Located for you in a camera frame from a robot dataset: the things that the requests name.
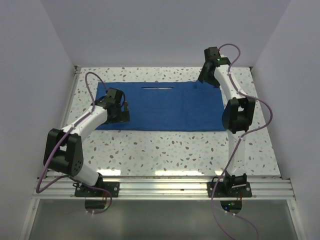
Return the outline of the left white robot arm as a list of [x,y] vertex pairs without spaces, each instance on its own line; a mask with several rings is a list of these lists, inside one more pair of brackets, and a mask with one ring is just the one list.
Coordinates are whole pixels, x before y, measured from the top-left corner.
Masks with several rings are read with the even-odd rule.
[[50,169],[85,184],[92,196],[101,195],[104,190],[101,174],[84,163],[83,142],[100,125],[129,121],[125,93],[109,88],[79,119],[62,129],[53,128],[48,132],[41,177]]

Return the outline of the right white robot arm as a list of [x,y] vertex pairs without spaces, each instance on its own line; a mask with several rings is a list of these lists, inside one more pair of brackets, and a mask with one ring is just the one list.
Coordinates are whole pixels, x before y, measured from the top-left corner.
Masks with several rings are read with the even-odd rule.
[[253,122],[256,101],[242,93],[231,73],[231,62],[221,56],[218,47],[204,50],[205,62],[198,80],[220,87],[227,103],[222,125],[228,135],[228,162],[222,173],[207,183],[210,198],[251,198],[253,196],[245,168],[245,133]]

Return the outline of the blue surgical cloth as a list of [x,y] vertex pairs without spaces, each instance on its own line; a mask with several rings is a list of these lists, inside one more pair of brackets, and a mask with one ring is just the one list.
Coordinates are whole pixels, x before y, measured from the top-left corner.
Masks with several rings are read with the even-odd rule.
[[102,124],[98,130],[223,132],[220,88],[199,81],[109,82],[123,91],[130,120]]

